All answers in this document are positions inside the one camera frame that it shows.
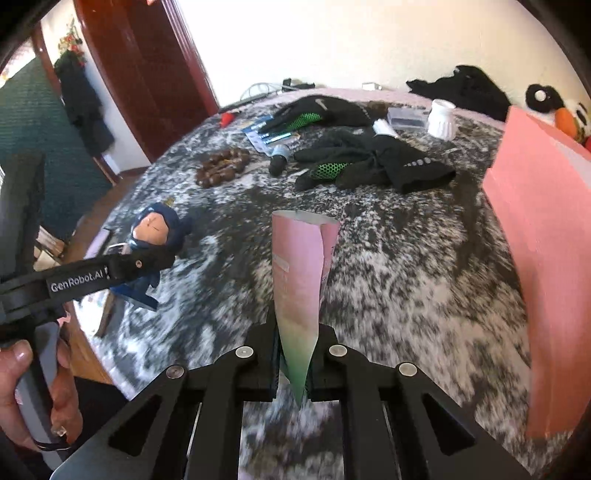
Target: fingernail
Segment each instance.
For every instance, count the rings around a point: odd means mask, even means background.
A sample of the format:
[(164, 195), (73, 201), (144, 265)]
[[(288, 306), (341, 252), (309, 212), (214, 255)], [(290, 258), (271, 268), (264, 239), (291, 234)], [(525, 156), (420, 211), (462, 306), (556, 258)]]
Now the fingernail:
[(68, 433), (66, 428), (60, 424), (52, 425), (51, 432), (53, 435), (57, 435), (58, 437), (63, 437), (66, 433)]
[(19, 340), (12, 346), (12, 353), (14, 353), (14, 357), (17, 359), (17, 362), (24, 362), (28, 361), (33, 356), (33, 350), (31, 350), (31, 345), (26, 340)]

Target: wooden door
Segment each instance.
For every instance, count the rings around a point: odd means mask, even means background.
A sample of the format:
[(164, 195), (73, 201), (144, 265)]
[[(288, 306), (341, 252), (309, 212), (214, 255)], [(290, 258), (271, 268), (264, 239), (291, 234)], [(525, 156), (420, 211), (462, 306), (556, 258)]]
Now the wooden door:
[(188, 55), (199, 61), (192, 40), (180, 31), (178, 18), (169, 18), (174, 0), (152, 5), (74, 0), (74, 5), (88, 49), (150, 161), (215, 113), (203, 69), (190, 68)]

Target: clear plastic box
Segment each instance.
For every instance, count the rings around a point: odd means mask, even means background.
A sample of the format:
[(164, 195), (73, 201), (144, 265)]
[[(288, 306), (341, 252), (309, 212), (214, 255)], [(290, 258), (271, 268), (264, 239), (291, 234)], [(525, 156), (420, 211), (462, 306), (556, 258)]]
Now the clear plastic box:
[(419, 130), (427, 128), (428, 111), (415, 108), (388, 108), (388, 123), (395, 130)]

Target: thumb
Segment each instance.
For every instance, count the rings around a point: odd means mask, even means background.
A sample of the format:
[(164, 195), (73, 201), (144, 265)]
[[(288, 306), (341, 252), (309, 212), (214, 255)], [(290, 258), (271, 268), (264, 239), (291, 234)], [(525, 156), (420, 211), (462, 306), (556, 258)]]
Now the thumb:
[(18, 379), (27, 371), (33, 360), (33, 350), (26, 340), (19, 340), (10, 348), (0, 351), (0, 404), (14, 396)]
[(33, 350), (26, 340), (0, 351), (0, 430), (16, 444), (36, 450), (14, 398), (18, 379), (32, 360)]

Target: rolled paper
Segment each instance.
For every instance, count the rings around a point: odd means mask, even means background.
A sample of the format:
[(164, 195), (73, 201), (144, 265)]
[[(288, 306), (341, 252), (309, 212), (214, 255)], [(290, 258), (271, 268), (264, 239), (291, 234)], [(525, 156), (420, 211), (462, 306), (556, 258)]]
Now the rolled paper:
[(320, 303), (339, 233), (336, 219), (302, 210), (272, 214), (275, 315), (286, 377), (300, 406), (318, 340)]

